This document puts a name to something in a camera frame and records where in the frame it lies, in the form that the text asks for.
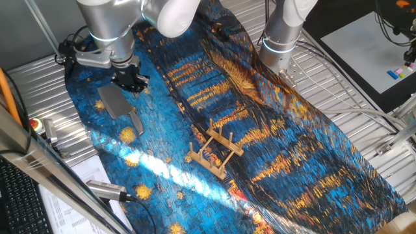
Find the metal grating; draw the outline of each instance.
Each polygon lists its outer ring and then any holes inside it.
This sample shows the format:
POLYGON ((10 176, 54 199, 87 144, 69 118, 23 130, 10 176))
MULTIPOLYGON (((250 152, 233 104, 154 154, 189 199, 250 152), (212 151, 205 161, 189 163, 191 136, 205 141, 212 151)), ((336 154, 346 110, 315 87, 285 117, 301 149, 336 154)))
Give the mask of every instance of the metal grating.
POLYGON ((65 161, 73 166, 96 154, 86 135, 77 109, 69 97, 64 68, 53 56, 9 71, 27 106, 30 118, 51 118, 57 130, 57 148, 70 153, 65 161))
MULTIPOLYGON (((223 0, 243 24, 255 47, 265 26, 263 0, 223 0)), ((270 2, 270 11, 274 6, 270 2)), ((309 41, 302 35, 301 40, 309 41)), ((314 106, 324 109, 372 108, 344 77, 331 66, 303 48, 297 47, 293 58, 300 68, 293 74, 296 90, 314 106)), ((30 117, 52 118, 57 127, 58 149, 67 151, 70 165, 96 154, 81 124, 78 113, 65 89, 63 67, 53 57, 30 63, 10 71, 28 106, 30 117)), ((404 197, 408 203, 416 198, 415 156, 406 144, 377 156, 375 148, 392 138, 393 128, 378 117, 362 113, 328 115, 349 137, 358 150, 377 171, 404 197)))

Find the cable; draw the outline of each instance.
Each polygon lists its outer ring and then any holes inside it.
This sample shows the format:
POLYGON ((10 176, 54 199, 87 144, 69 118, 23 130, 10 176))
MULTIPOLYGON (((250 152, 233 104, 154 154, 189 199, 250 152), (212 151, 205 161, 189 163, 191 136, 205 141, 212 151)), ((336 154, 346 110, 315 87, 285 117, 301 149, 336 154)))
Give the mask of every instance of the cable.
POLYGON ((401 126, 402 128, 405 128, 406 125, 399 119, 392 117, 386 113, 383 113, 378 110, 372 110, 372 109, 364 109, 364 108, 354 108, 354 109, 343 109, 343 110, 320 110, 324 114, 342 114, 342 113, 350 113, 350 112, 364 112, 369 114, 375 114, 378 116, 383 116, 384 118, 387 118, 388 120, 391 120, 401 126))
POLYGON ((0 68, 0 87, 6 99, 9 113, 12 115, 13 119, 22 126, 19 113, 18 113, 18 109, 16 108, 16 103, 14 102, 12 91, 10 90, 10 87, 8 86, 5 74, 3 73, 3 70, 1 68, 0 68))
POLYGON ((150 217, 150 220, 151 220, 151 223, 153 224, 153 230, 154 230, 154 232, 155 232, 155 234, 157 233, 156 232, 156 224, 155 224, 155 221, 153 220, 153 217, 152 217, 152 215, 151 215, 151 213, 150 213, 150 211, 149 211, 149 209, 141 202, 141 201, 139 201, 137 198, 133 198, 133 197, 130 197, 130 196, 127 196, 126 197, 126 200, 127 201, 130 201, 130 202, 137 202, 137 203, 139 203, 141 206, 143 206, 143 208, 146 210, 146 212, 148 213, 148 215, 149 215, 149 217, 150 217))
MULTIPOLYGON (((316 55, 319 55, 319 56, 321 56, 322 58, 324 58, 324 59, 326 59, 329 63, 331 63, 331 64, 335 64, 333 61, 331 61, 328 57, 325 57, 324 55, 320 55, 319 53, 317 53, 316 51, 313 51, 313 50, 311 50, 311 49, 309 49, 309 48, 307 48, 307 47, 304 47, 304 46, 302 46, 302 45, 298 45, 298 46, 300 46, 300 47, 303 47, 303 48, 306 48, 306 49, 308 49, 309 51, 311 51, 311 52, 313 52, 314 54, 316 54, 316 55)), ((318 51, 321 51, 320 49, 318 49, 318 48, 316 48, 315 46, 313 46, 313 45, 311 45, 311 47, 314 47, 316 50, 318 50, 318 51)), ((293 61, 298 65, 298 67, 299 68, 301 68, 300 67, 300 65, 297 63, 297 61, 295 61, 295 59, 292 57, 292 59, 293 59, 293 61)), ((305 71, 304 71, 304 73, 315 83, 315 84, 317 84, 317 85, 319 85, 317 82, 315 82, 305 71)), ((327 90, 326 88, 324 88, 323 86, 321 86, 321 85, 319 85, 321 88, 323 88, 323 89, 325 89, 327 92, 329 92, 330 94, 332 94, 329 90, 327 90)), ((346 103, 347 105, 349 105, 349 106, 351 106, 352 107, 352 109, 343 109, 343 110, 320 110, 322 113, 324 113, 324 114, 341 114, 341 113, 349 113, 349 112, 362 112, 363 114, 365 114, 365 113, 369 113, 369 114, 375 114, 375 115, 378 115, 378 116, 382 116, 382 117, 384 117, 384 118, 386 118, 386 119, 388 119, 388 120, 391 120, 392 122, 395 122, 396 124, 398 124, 399 126, 401 126, 401 128, 405 128, 406 127, 406 125, 402 122, 402 121, 400 121, 399 119, 397 119, 397 118, 395 118, 395 117, 392 117, 392 116, 390 116, 390 115, 388 115, 388 114, 386 114, 386 113, 384 113, 384 112, 381 112, 381 111, 378 111, 378 110, 372 110, 372 109, 362 109, 362 108, 355 108, 354 106, 352 106, 352 105, 350 105, 349 103, 347 103, 347 102, 345 102, 344 100, 342 100, 342 99, 340 99, 342 102, 344 102, 344 103, 346 103)), ((412 137, 411 137, 415 142, 416 142, 416 136, 415 135, 413 135, 412 137)))
POLYGON ((88 28, 88 26, 84 25, 81 28, 79 28, 77 30, 77 32, 75 32, 75 34, 73 35, 73 38, 72 38, 72 42, 71 42, 71 49, 75 47, 75 45, 76 45, 75 41, 77 40, 77 37, 79 36, 79 33, 81 33, 81 31, 86 29, 86 28, 88 28))
POLYGON ((263 29, 263 32, 261 33, 261 36, 259 37, 259 40, 257 41, 257 45, 260 46, 260 41, 261 39, 263 39, 264 35, 265 35, 265 30, 266 30, 266 24, 268 21, 270 15, 270 0, 265 0, 265 29, 263 29))
MULTIPOLYGON (((18 154, 20 154, 20 155, 22 155, 22 154, 23 155, 26 155, 29 152, 29 148, 31 146, 31 141, 32 141, 32 127, 31 127, 31 124, 29 122, 29 114, 27 112, 26 105, 23 102, 23 98, 21 97, 21 94, 20 94, 20 91, 19 91, 19 88, 18 88, 17 84, 14 82, 13 78, 7 73, 7 71, 4 71, 2 67, 0 67, 0 70, 3 71, 4 75, 6 77, 8 77, 8 79, 10 80, 10 82, 13 84, 14 89, 16 90, 16 93, 17 93, 17 95, 19 97, 19 100, 20 100, 20 103, 21 103, 21 107, 23 109, 23 115, 24 115, 23 116, 23 119, 24 119, 24 122, 25 122, 25 125, 26 125, 26 131, 27 131, 27 143, 26 143, 26 147, 25 147, 25 152, 20 152, 19 151, 18 154)), ((14 153, 17 153, 17 151, 14 151, 14 150, 6 150, 6 151, 0 151, 0 155, 1 154, 4 154, 4 153, 13 153, 13 152, 14 153)))

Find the keyboard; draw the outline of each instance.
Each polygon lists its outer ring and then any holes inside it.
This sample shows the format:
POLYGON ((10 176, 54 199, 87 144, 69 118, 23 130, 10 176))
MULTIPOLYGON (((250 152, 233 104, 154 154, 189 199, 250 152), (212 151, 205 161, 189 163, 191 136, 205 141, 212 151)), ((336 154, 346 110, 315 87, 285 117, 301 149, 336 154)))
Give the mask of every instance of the keyboard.
POLYGON ((0 156, 0 233, 52 233, 38 185, 0 156))

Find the metal frame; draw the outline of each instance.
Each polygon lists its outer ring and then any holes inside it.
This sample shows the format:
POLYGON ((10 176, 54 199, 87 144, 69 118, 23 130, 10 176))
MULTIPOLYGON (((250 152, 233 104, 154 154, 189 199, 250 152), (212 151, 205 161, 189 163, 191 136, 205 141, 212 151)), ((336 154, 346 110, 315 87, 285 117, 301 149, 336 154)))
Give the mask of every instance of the metal frame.
MULTIPOLYGON (((27 132, 9 115, 2 105, 0 105, 0 119, 2 120, 0 124, 0 150, 23 151, 27 143, 27 132)), ((103 231, 107 233, 132 233, 66 166, 65 162, 53 153, 53 150, 43 139, 36 141, 32 138, 29 152, 25 156, 9 153, 3 155, 3 157, 103 231), (87 206, 82 205, 77 200, 81 200, 87 206)))
POLYGON ((58 50, 58 40, 55 37, 55 35, 53 34, 51 28, 49 27, 49 25, 47 24, 44 15, 40 12, 40 9, 38 7, 38 5, 35 3, 34 0, 25 0, 25 3, 27 5, 27 7, 29 7, 29 10, 31 10, 33 17, 35 18, 36 22, 38 22, 39 27, 41 28, 41 30, 44 32, 48 42, 51 44, 52 49, 55 51, 55 53, 57 54, 57 58, 61 59, 61 56, 59 54, 59 50, 58 50))

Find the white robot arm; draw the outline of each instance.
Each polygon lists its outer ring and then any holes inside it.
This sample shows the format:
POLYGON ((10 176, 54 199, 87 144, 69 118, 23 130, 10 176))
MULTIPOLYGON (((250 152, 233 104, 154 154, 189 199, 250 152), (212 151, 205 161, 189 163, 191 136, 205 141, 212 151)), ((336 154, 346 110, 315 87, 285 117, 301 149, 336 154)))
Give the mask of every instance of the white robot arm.
POLYGON ((148 21, 161 34, 174 38, 190 26, 200 0, 77 0, 99 53, 77 51, 79 64, 113 68, 113 82, 123 89, 141 92, 149 78, 140 75, 140 59, 133 54, 131 27, 148 21))
POLYGON ((306 16, 318 0, 276 0, 276 9, 265 27, 259 57, 273 72, 289 67, 306 16))

